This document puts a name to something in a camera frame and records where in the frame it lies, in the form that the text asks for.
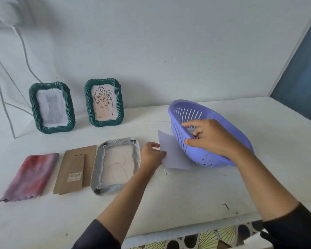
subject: pink fabric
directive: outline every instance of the pink fabric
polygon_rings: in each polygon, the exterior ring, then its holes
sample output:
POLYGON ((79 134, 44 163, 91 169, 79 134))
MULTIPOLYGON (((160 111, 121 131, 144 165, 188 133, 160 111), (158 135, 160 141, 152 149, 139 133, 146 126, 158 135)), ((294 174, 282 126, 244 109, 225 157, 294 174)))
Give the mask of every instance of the pink fabric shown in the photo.
POLYGON ((59 153, 28 156, 0 201, 20 201, 42 194, 51 177, 59 153))

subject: monstera leaf drawing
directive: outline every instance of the monstera leaf drawing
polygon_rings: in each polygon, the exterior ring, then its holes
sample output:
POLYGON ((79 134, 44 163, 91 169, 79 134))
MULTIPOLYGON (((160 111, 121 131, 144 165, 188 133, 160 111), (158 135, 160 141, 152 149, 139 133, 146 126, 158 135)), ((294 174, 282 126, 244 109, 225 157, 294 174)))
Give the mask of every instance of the monstera leaf drawing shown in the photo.
POLYGON ((109 116, 108 105, 111 104, 113 98, 112 91, 105 91, 103 87, 99 87, 95 91, 95 103, 100 106, 98 109, 98 118, 109 116))

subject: person's left hand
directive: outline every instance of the person's left hand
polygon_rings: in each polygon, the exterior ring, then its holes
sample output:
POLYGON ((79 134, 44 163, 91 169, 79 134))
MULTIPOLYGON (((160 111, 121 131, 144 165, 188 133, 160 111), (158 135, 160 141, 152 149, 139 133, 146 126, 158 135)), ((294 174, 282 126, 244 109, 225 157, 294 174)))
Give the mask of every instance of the person's left hand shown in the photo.
POLYGON ((166 156, 166 151, 153 149, 158 148, 160 144, 148 142, 141 150, 141 170, 154 173, 154 171, 162 163, 162 159, 166 156))

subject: cardboard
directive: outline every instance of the cardboard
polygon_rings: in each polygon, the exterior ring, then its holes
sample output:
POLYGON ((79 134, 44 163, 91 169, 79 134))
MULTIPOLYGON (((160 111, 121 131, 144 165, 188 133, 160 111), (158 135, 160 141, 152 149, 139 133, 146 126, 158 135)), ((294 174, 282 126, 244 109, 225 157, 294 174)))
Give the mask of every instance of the cardboard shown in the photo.
POLYGON ((72 157, 70 166, 66 168, 64 173, 64 181, 62 182, 59 195, 82 189, 84 158, 84 154, 72 157))
POLYGON ((84 169, 83 169, 83 180, 82 180, 82 187, 88 187, 91 184, 91 175, 93 171, 93 164, 95 162, 95 152, 97 146, 88 146, 83 148, 76 148, 67 150, 65 155, 63 156, 61 167, 59 170, 58 177, 56 179, 56 183, 54 186, 53 194, 58 194, 61 190, 62 185, 67 178, 65 176, 65 172, 67 168, 70 166, 73 157, 76 155, 84 154, 84 169))

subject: hand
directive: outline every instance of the hand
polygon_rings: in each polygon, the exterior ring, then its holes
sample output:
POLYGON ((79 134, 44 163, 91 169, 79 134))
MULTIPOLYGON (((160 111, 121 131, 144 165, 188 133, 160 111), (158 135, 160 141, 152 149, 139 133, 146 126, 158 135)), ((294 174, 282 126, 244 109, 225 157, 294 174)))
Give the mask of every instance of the hand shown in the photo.
POLYGON ((154 173, 154 171, 162 163, 162 159, 166 156, 166 151, 159 151, 153 149, 158 148, 160 144, 155 142, 148 142, 141 150, 141 170, 154 173))
POLYGON ((199 139, 186 139, 185 143, 192 147, 203 148, 211 153, 230 158, 237 150, 246 149, 245 146, 229 133, 214 119, 192 120, 182 123, 182 126, 196 126, 192 133, 199 139))

